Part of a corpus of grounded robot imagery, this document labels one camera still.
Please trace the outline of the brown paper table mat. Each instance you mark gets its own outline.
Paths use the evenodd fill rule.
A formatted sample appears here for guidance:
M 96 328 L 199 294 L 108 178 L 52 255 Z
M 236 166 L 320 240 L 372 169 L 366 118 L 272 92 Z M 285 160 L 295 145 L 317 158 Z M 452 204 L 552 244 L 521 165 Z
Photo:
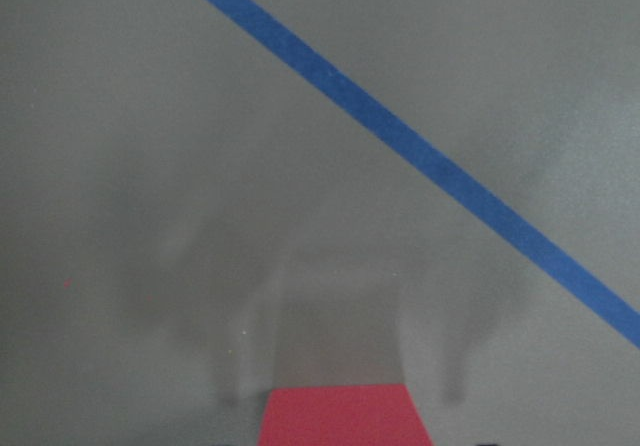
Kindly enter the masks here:
M 639 0 L 254 0 L 639 301 Z M 206 0 L 1 0 L 1 441 L 635 445 L 639 351 Z

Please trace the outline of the red block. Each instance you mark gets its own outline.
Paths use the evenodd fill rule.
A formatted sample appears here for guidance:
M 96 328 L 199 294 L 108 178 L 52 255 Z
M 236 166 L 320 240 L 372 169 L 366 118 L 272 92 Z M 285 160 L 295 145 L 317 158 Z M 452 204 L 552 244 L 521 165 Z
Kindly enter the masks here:
M 429 437 L 402 384 L 279 388 L 265 408 L 260 445 L 419 445 Z

